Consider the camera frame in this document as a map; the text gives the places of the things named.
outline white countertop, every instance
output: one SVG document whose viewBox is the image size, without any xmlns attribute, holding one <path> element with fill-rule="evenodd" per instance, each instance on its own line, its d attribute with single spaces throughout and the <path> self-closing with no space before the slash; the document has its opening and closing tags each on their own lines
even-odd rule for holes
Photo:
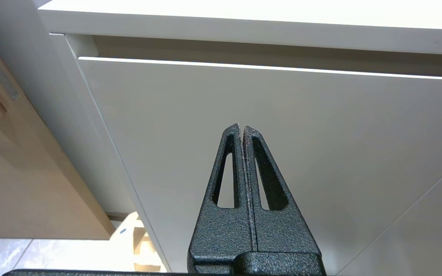
<svg viewBox="0 0 442 276">
<path fill-rule="evenodd" d="M 52 33 L 442 54 L 442 1 L 52 0 Z"/>
</svg>

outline tile floor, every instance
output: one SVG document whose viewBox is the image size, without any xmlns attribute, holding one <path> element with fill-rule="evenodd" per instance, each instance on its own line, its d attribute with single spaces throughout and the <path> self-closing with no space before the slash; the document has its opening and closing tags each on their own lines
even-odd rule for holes
<svg viewBox="0 0 442 276">
<path fill-rule="evenodd" d="M 0 276 L 13 269 L 134 271 L 138 259 L 165 270 L 147 234 L 141 255 L 134 255 L 126 233 L 119 227 L 108 241 L 0 239 Z"/>
</svg>

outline textured black metal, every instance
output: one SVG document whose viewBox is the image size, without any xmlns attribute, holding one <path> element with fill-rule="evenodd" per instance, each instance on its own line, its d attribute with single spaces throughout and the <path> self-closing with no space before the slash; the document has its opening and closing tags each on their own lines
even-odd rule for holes
<svg viewBox="0 0 442 276">
<path fill-rule="evenodd" d="M 235 207 L 217 199 L 226 156 L 233 153 Z M 262 208 L 256 166 L 269 210 Z M 221 137 L 188 252 L 202 274 L 326 275 L 321 252 L 262 135 L 238 124 Z"/>
</svg>

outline white drawer front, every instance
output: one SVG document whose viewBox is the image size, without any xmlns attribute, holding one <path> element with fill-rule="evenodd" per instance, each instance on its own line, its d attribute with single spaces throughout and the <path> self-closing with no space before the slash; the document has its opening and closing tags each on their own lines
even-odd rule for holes
<svg viewBox="0 0 442 276">
<path fill-rule="evenodd" d="M 78 62 L 173 271 L 186 270 L 219 139 L 233 123 L 265 137 L 328 274 L 442 177 L 440 78 Z"/>
</svg>

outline black clamp jaw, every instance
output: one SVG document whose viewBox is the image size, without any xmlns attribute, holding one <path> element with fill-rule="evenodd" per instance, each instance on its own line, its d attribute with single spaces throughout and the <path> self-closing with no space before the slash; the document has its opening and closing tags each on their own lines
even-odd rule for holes
<svg viewBox="0 0 442 276">
<path fill-rule="evenodd" d="M 233 158 L 234 208 L 217 206 L 226 156 Z M 260 201 L 256 166 L 269 210 Z M 326 275 L 321 252 L 284 178 L 255 129 L 221 137 L 187 257 L 190 273 Z"/>
</svg>

